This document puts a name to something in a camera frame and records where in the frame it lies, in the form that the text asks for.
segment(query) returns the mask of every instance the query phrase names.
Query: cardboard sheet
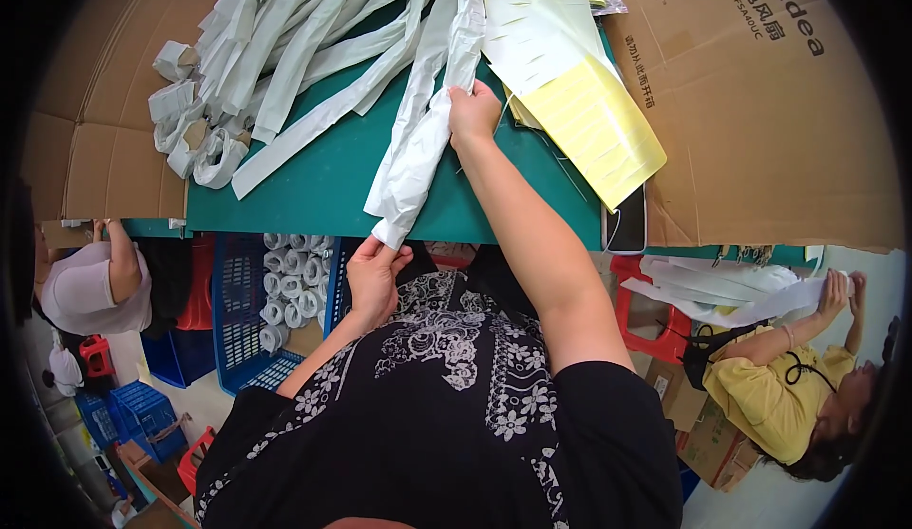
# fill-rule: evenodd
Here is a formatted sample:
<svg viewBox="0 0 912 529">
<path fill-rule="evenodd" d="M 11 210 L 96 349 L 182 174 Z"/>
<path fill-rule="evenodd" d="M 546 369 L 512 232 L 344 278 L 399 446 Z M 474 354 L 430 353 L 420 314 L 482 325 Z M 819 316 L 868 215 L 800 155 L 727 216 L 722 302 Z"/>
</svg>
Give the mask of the cardboard sheet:
<svg viewBox="0 0 912 529">
<path fill-rule="evenodd" d="M 651 246 L 903 246 L 883 113 L 829 1 L 624 2 L 602 22 L 667 153 Z"/>
<path fill-rule="evenodd" d="M 155 150 L 152 67 L 168 40 L 193 44 L 215 0 L 85 0 L 51 59 L 22 175 L 36 220 L 183 218 L 186 185 Z"/>
</svg>

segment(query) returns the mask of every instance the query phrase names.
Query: table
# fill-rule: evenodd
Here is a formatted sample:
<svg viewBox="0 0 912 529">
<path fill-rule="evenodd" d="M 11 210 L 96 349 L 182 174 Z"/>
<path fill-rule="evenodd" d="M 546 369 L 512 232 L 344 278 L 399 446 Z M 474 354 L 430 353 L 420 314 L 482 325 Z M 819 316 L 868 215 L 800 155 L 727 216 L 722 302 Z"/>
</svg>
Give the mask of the table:
<svg viewBox="0 0 912 529">
<path fill-rule="evenodd" d="M 404 8 L 404 0 L 379 10 L 353 28 L 350 36 L 379 28 Z M 614 60 L 605 33 L 600 30 L 608 56 Z M 373 58 L 315 83 L 298 96 L 287 127 L 319 102 L 357 79 Z M 390 143 L 390 128 L 405 91 L 408 70 L 389 84 L 363 118 L 348 113 L 298 155 L 238 202 L 231 186 L 218 191 L 190 182 L 187 194 L 187 230 L 279 232 L 333 236 L 367 236 L 378 218 L 362 211 L 374 173 Z M 438 77 L 438 86 L 443 72 Z M 494 87 L 505 101 L 500 80 L 485 60 L 477 77 Z M 494 136 L 506 156 L 532 188 L 576 231 L 589 250 L 601 249 L 599 198 L 571 164 L 566 173 L 555 155 L 560 150 L 543 133 L 513 124 L 507 112 Z M 250 155 L 263 147 L 251 145 Z M 475 199 L 452 148 L 443 154 L 410 238 L 473 244 L 494 244 L 494 233 Z"/>
</svg>

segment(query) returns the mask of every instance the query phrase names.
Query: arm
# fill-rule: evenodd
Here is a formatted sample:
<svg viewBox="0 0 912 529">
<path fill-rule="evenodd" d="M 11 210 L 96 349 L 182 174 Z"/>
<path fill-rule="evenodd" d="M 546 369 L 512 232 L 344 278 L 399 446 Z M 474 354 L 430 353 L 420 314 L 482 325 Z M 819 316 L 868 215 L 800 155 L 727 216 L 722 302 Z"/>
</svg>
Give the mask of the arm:
<svg viewBox="0 0 912 529">
<path fill-rule="evenodd" d="M 396 276 L 415 258 L 409 246 L 397 252 L 369 236 L 352 254 L 346 266 L 351 288 L 351 311 L 310 357 L 304 359 L 279 385 L 278 394 L 294 398 L 301 387 L 323 365 L 357 338 L 390 319 L 399 303 Z"/>
<path fill-rule="evenodd" d="M 804 345 L 808 341 L 820 335 L 820 332 L 830 327 L 842 308 L 845 307 L 848 298 L 846 290 L 848 289 L 848 280 L 846 277 L 833 269 L 826 274 L 826 284 L 824 284 L 823 295 L 817 310 L 806 318 L 799 319 L 790 324 L 792 335 L 794 336 L 794 347 Z M 744 341 L 734 343 L 725 347 L 724 353 L 719 357 L 723 359 L 735 359 L 744 357 L 750 359 L 750 362 L 757 367 L 769 365 L 769 363 L 792 349 L 789 335 L 785 328 L 770 330 L 764 333 L 758 333 Z"/>
<path fill-rule="evenodd" d="M 108 265 L 111 298 L 115 304 L 119 304 L 136 293 L 143 281 L 143 274 L 140 272 L 140 261 L 136 258 L 136 247 L 120 221 L 109 218 L 105 225 L 111 242 L 111 261 Z"/>
<path fill-rule="evenodd" d="M 501 103 L 480 80 L 450 89 L 451 143 L 503 255 L 538 312 L 551 372 L 587 360 L 633 369 L 587 250 L 494 143 Z"/>
<path fill-rule="evenodd" d="M 849 307 L 852 309 L 852 315 L 855 319 L 849 328 L 848 335 L 845 336 L 845 349 L 853 355 L 858 354 L 858 348 L 861 347 L 861 330 L 865 326 L 865 291 L 867 288 L 867 274 L 864 272 L 852 272 L 849 274 L 852 282 L 855 284 L 855 293 L 849 299 Z"/>
</svg>

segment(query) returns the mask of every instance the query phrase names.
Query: rolled white plastic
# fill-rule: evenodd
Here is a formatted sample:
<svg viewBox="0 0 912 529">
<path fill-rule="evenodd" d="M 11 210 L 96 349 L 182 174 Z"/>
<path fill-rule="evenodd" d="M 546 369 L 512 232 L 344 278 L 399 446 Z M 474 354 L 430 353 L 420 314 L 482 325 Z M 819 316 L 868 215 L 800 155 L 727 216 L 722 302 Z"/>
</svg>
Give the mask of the rolled white plastic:
<svg viewBox="0 0 912 529">
<path fill-rule="evenodd" d="M 288 235 L 288 246 L 299 252 L 310 252 L 310 235 Z"/>
<path fill-rule="evenodd" d="M 310 289 L 306 289 L 301 293 L 297 298 L 297 304 L 305 318 L 315 318 L 324 305 L 320 296 Z"/>
<path fill-rule="evenodd" d="M 323 277 L 324 273 L 323 259 L 319 256 L 312 255 L 304 264 L 304 269 L 301 271 L 301 278 L 304 281 L 304 284 L 316 287 L 319 285 L 320 278 Z"/>
<path fill-rule="evenodd" d="M 301 307 L 293 301 L 285 306 L 285 323 L 291 329 L 296 330 L 310 323 L 310 318 L 305 318 L 301 313 Z"/>
<path fill-rule="evenodd" d="M 320 283 L 316 285 L 316 295 L 319 295 L 323 299 L 323 303 L 326 303 L 326 293 L 329 290 L 329 274 L 323 274 L 323 277 L 320 278 Z"/>
<path fill-rule="evenodd" d="M 263 244 L 270 250 L 277 250 L 288 246 L 288 235 L 279 235 L 273 232 L 263 233 Z"/>
<path fill-rule="evenodd" d="M 307 263 L 307 252 L 291 249 L 285 255 L 285 273 L 303 274 L 304 265 Z"/>
<path fill-rule="evenodd" d="M 285 320 L 285 302 L 281 299 L 270 299 L 260 310 L 260 317 L 269 325 L 279 325 Z"/>
<path fill-rule="evenodd" d="M 298 274 L 282 276 L 279 281 L 279 290 L 282 292 L 282 296 L 288 299 L 299 297 L 304 291 L 304 283 L 301 281 L 301 276 Z"/>
<path fill-rule="evenodd" d="M 269 269 L 270 272 L 284 272 L 285 271 L 285 254 L 288 253 L 287 248 L 280 248 L 278 250 L 270 250 L 263 255 L 263 265 Z"/>
<path fill-rule="evenodd" d="M 260 330 L 260 347 L 270 354 L 280 350 L 287 341 L 287 325 L 267 325 Z"/>
<path fill-rule="evenodd" d="M 266 294 L 269 295 L 270 298 L 276 299 L 282 295 L 282 290 L 279 288 L 279 281 L 281 279 L 280 275 L 274 272 L 267 272 L 266 275 L 263 276 L 263 289 L 266 290 Z"/>
</svg>

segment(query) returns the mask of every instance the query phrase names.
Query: white wall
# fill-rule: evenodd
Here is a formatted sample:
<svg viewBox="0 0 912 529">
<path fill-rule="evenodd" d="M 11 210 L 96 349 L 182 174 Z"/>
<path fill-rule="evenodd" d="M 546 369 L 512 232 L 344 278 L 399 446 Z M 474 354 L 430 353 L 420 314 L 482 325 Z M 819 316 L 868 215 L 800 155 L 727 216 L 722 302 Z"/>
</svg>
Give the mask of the white wall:
<svg viewBox="0 0 912 529">
<path fill-rule="evenodd" d="M 864 341 L 858 360 L 871 359 L 880 364 L 887 326 L 893 316 L 900 315 L 902 308 L 905 254 L 894 251 L 890 255 L 875 255 L 827 246 L 823 267 L 867 273 Z M 842 344 L 851 324 L 852 315 L 846 309 L 811 345 L 823 352 L 827 345 Z M 841 482 L 842 477 L 829 483 L 795 482 L 776 466 L 757 466 L 730 493 L 715 491 L 701 482 L 684 504 L 682 527 L 810 527 Z"/>
</svg>

